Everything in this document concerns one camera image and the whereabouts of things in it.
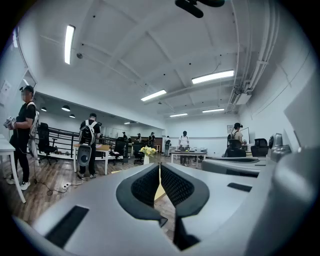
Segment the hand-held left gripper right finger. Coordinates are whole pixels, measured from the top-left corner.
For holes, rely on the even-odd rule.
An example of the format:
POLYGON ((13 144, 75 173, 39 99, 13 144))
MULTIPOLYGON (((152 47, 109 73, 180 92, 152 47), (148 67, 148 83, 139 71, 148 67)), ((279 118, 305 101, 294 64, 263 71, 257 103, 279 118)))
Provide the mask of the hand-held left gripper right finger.
POLYGON ((161 164, 161 184, 175 207, 173 243, 182 256, 248 256, 273 171, 257 178, 161 164))

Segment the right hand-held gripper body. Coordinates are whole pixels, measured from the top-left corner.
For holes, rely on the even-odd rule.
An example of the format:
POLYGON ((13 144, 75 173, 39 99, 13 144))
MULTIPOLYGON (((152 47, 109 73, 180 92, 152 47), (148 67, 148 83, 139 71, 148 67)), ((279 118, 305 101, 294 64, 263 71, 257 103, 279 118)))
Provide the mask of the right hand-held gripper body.
POLYGON ((318 195, 318 149, 292 152, 269 139, 267 170, 250 193, 247 256, 271 256, 295 237, 318 195))

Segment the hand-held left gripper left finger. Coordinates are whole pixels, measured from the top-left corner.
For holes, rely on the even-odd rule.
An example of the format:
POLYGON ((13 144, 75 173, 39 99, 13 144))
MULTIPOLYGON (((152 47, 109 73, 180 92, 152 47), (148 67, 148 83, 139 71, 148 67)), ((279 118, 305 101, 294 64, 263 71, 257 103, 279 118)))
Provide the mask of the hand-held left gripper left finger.
POLYGON ((159 165, 89 181, 48 208, 33 229, 49 253, 75 256, 179 256, 154 209, 159 165))

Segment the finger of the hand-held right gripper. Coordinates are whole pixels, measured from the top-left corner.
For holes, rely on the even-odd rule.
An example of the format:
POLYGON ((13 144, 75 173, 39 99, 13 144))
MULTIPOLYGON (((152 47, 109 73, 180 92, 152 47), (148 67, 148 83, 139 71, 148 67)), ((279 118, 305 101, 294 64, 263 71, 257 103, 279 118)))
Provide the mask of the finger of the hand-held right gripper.
POLYGON ((257 163, 266 161, 266 157, 207 157, 206 159, 231 163, 257 163))
POLYGON ((257 178, 265 167, 266 161, 239 163, 205 159, 201 163, 201 169, 206 172, 252 178, 257 178))

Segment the black office chair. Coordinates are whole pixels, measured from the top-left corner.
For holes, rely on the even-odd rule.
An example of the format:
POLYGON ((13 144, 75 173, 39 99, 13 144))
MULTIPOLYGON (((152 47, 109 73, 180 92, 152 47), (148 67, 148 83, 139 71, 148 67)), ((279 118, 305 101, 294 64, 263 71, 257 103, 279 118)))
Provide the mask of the black office chair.
POLYGON ((117 162, 124 164, 124 153, 125 153, 126 141, 123 137, 118 137, 115 141, 114 148, 109 152, 109 155, 114 157, 112 160, 113 165, 115 166, 117 162))
POLYGON ((38 162, 41 163, 42 160, 47 160, 48 164, 51 165, 50 162, 50 154, 56 153, 58 148, 55 147, 56 139, 53 138, 52 145, 50 145, 50 130, 46 123, 40 123, 38 127, 38 151, 39 153, 44 153, 39 157, 38 162))
POLYGON ((237 139, 230 139, 227 142, 227 149, 223 155, 224 158, 246 157, 246 151, 242 149, 242 144, 237 139))
POLYGON ((266 157, 269 151, 268 142, 265 138, 256 138, 250 149, 253 157, 266 157))
POLYGON ((132 146, 134 156, 133 164, 135 165, 136 163, 140 163, 143 165, 145 154, 141 152, 142 145, 140 143, 134 143, 132 146))

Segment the white standing board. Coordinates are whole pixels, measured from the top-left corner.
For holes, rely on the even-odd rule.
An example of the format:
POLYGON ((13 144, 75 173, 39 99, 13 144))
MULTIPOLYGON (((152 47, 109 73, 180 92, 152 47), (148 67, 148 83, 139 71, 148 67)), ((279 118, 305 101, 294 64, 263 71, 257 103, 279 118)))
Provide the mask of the white standing board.
POLYGON ((240 132, 242 134, 243 143, 246 144, 246 145, 250 144, 250 130, 249 130, 249 127, 242 128, 240 130, 240 132))

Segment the dark grey table white legs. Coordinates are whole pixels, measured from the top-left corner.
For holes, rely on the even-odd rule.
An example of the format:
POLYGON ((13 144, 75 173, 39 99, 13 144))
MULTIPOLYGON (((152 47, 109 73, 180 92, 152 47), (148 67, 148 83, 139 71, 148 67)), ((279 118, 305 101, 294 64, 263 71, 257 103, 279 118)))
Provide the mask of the dark grey table white legs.
POLYGON ((195 164, 195 168, 198 169, 200 167, 199 164, 199 157, 202 157, 203 160, 206 159, 207 154, 202 152, 202 151, 183 151, 183 150, 174 150, 171 152, 171 157, 170 157, 170 162, 173 163, 174 162, 174 156, 180 156, 180 157, 195 157, 196 159, 196 164, 195 164))

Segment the grey round-backed chair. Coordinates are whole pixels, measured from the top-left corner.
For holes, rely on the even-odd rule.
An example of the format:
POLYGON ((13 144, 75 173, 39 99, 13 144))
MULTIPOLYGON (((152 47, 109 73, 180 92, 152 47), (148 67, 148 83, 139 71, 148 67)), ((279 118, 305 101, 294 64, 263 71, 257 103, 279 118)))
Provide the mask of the grey round-backed chair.
POLYGON ((91 158, 92 148, 87 144, 80 144, 77 152, 77 163, 81 167, 86 167, 91 158))

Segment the white ceiling air conditioner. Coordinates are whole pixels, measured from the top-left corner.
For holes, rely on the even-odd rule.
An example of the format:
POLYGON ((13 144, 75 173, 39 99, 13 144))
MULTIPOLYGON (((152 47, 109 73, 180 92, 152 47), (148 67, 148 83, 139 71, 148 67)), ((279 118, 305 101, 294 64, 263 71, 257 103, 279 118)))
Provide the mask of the white ceiling air conditioner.
POLYGON ((235 100, 235 104, 236 105, 245 105, 249 99, 251 98, 252 93, 246 92, 246 93, 241 93, 237 96, 236 100, 235 100))

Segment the wooden table white legs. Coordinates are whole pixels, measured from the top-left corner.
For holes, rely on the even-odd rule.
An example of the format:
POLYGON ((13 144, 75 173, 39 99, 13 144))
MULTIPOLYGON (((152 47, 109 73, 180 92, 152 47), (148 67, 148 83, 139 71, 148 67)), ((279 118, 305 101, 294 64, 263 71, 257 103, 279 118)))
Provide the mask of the wooden table white legs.
MULTIPOLYGON (((79 144, 74 144, 73 145, 73 171, 76 173, 77 172, 77 153, 80 145, 79 144)), ((110 146, 109 145, 103 145, 103 144, 97 144, 96 145, 96 151, 105 153, 105 157, 103 158, 104 160, 104 174, 108 174, 108 160, 109 160, 109 152, 110 152, 110 146)))

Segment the yellow flower bouquet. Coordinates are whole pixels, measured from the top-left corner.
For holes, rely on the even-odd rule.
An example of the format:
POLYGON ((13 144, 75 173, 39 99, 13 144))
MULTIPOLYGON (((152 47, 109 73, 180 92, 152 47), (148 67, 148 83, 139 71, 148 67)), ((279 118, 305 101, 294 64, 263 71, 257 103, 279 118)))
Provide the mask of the yellow flower bouquet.
POLYGON ((144 146, 139 150, 139 152, 143 153, 146 157, 154 157, 157 150, 149 146, 144 146))

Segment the black metal railing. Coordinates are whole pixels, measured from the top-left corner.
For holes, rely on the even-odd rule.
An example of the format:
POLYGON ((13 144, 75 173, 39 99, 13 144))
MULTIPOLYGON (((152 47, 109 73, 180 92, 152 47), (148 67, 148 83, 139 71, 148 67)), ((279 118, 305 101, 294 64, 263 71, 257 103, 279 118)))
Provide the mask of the black metal railing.
MULTIPOLYGON (((38 137, 38 128, 36 131, 36 137, 35 137, 35 143, 36 143, 36 149, 38 157, 44 156, 44 153, 39 153, 38 150, 38 143, 39 143, 39 137, 38 137)), ((55 138, 54 146, 57 148, 57 152, 51 153, 50 158, 52 159, 63 159, 63 160, 73 160, 73 145, 79 144, 79 134, 77 132, 57 129, 49 127, 49 142, 50 145, 53 143, 53 138, 55 138)), ((96 139, 96 145, 109 145, 110 151, 115 147, 116 139, 110 138, 110 137, 99 137, 96 139)), ((103 152, 96 152, 96 160, 102 161, 105 157, 105 153, 103 152)), ((113 156, 108 156, 108 160, 113 160, 113 156)))

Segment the white ceiling pipes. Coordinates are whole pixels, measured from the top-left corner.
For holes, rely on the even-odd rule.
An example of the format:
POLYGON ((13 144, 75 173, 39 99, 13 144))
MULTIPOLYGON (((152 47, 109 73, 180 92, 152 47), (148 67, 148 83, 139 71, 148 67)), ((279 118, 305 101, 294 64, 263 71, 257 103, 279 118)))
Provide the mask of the white ceiling pipes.
POLYGON ((228 110, 234 110, 237 96, 242 93, 254 91, 258 81, 260 80, 266 66, 269 64, 274 46, 278 38, 278 31, 280 26, 280 13, 275 0, 261 0, 263 12, 263 33, 261 38, 260 50, 257 52, 257 60, 253 66, 253 71, 248 76, 250 63, 252 60, 252 42, 253 42, 253 21, 248 17, 248 25, 250 31, 248 32, 248 48, 246 52, 244 73, 238 87, 233 88, 233 93, 236 96, 231 96, 228 103, 228 110))

